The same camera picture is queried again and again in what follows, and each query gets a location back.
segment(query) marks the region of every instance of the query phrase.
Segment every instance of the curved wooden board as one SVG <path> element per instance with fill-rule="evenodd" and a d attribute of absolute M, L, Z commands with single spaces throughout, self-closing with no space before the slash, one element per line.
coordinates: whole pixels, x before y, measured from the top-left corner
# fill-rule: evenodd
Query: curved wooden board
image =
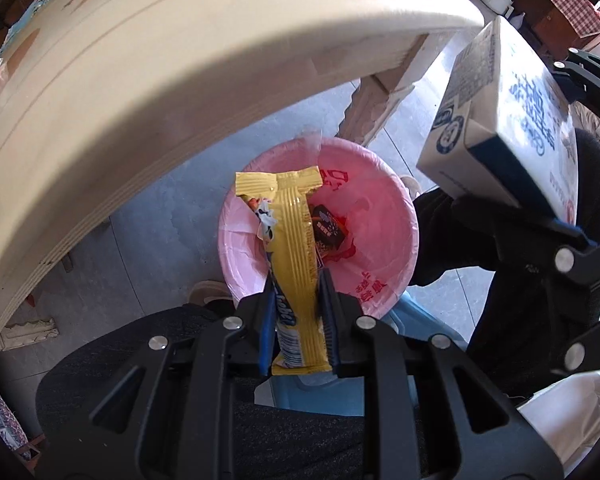
<path fill-rule="evenodd" d="M 19 59 L 0 88 L 0 329 L 90 229 L 187 158 L 399 66 L 422 34 L 481 26 L 468 0 L 51 0 L 5 53 Z"/>

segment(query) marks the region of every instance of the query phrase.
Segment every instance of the table leg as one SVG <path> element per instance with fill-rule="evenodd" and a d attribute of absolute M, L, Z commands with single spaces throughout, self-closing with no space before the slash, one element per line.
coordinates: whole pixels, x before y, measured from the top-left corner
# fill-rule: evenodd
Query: table leg
<path fill-rule="evenodd" d="M 0 332 L 0 352 L 40 343 L 58 335 L 58 327 L 53 318 L 6 326 Z"/>
<path fill-rule="evenodd" d="M 402 100 L 413 90 L 442 51 L 452 33 L 417 36 L 400 66 L 360 79 L 351 95 L 337 137 L 367 146 L 384 127 Z"/>

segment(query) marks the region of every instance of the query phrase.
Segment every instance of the white shoe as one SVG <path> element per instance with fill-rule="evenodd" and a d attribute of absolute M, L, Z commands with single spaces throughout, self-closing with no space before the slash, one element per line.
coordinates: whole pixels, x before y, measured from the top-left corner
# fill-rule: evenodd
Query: white shoe
<path fill-rule="evenodd" d="M 400 175 L 400 180 L 404 184 L 404 187 L 409 190 L 411 200 L 416 200 L 422 194 L 420 183 L 411 175 Z"/>
<path fill-rule="evenodd" d="M 205 306 L 213 300 L 232 300 L 231 292 L 226 283 L 205 280 L 197 282 L 189 293 L 189 303 Z"/>

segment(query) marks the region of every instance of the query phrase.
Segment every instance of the white cloth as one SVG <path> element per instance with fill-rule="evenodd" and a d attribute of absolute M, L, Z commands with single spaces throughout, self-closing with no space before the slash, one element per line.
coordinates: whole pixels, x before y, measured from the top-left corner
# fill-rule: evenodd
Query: white cloth
<path fill-rule="evenodd" d="M 575 128 L 587 130 L 600 140 L 600 118 L 595 113 L 577 101 L 569 105 L 569 110 L 571 110 Z"/>
<path fill-rule="evenodd" d="M 563 379 L 518 410 L 551 446 L 567 474 L 600 437 L 600 375 Z"/>

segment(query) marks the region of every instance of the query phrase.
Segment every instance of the wooden furniture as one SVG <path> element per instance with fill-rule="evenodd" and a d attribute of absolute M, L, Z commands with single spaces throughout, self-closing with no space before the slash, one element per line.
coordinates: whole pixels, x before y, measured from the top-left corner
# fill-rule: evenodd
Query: wooden furniture
<path fill-rule="evenodd" d="M 40 457 L 42 456 L 42 450 L 44 446 L 46 446 L 46 436 L 44 433 L 42 433 L 33 440 L 27 442 L 24 446 L 15 449 L 13 453 L 24 465 L 24 467 L 33 473 L 38 465 L 38 460 L 40 460 Z M 29 459 L 25 459 L 23 457 L 25 453 L 29 453 Z"/>
<path fill-rule="evenodd" d="M 341 132 L 366 141 L 450 34 L 482 24 L 468 0 L 51 0 L 0 78 L 0 330 L 87 232 L 195 153 L 375 75 Z"/>
<path fill-rule="evenodd" d="M 573 0 L 572 5 L 587 6 L 583 0 Z M 600 30 L 592 35 L 582 35 L 552 2 L 552 0 L 515 0 L 513 7 L 525 13 L 525 22 L 542 43 L 539 54 L 549 52 L 555 59 L 564 59 L 570 46 L 583 48 Z"/>
<path fill-rule="evenodd" d="M 40 343 L 58 335 L 58 327 L 53 318 L 5 326 L 0 331 L 0 352 Z"/>

